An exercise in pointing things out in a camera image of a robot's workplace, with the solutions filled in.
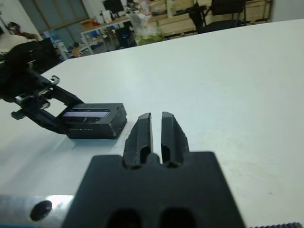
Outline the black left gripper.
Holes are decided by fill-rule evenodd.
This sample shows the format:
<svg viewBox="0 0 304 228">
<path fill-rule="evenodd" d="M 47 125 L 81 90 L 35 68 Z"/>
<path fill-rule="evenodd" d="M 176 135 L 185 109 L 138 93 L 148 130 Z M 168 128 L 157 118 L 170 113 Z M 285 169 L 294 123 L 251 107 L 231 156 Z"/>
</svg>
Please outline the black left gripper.
<svg viewBox="0 0 304 228">
<path fill-rule="evenodd" d="M 0 70 L 0 98 L 20 106 L 20 110 L 11 113 L 14 119 L 27 116 L 42 128 L 67 135 L 68 130 L 59 119 L 45 111 L 50 107 L 48 100 L 52 95 L 52 98 L 64 105 L 77 105 L 84 102 L 76 95 L 57 86 L 59 81 L 57 76 L 48 79 L 32 69 L 15 71 L 3 68 Z"/>
</svg>

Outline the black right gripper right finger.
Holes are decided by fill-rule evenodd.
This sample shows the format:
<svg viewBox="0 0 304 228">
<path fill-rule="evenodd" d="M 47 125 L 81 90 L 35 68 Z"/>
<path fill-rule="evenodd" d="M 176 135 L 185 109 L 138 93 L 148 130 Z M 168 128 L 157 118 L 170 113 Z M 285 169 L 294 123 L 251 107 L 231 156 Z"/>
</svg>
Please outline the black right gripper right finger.
<svg viewBox="0 0 304 228">
<path fill-rule="evenodd" d="M 173 114 L 162 112 L 161 124 L 162 163 L 164 166 L 181 166 L 185 154 L 190 152 L 188 139 Z"/>
</svg>

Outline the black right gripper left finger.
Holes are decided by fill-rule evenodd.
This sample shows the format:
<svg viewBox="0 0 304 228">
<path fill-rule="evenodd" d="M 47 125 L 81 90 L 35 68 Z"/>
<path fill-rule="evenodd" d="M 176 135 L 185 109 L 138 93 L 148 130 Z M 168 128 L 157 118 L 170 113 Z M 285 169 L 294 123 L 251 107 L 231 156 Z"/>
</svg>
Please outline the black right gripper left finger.
<svg viewBox="0 0 304 228">
<path fill-rule="evenodd" d="M 153 152 L 152 117 L 145 113 L 138 117 L 128 138 L 123 152 L 124 166 L 142 166 Z"/>
</svg>

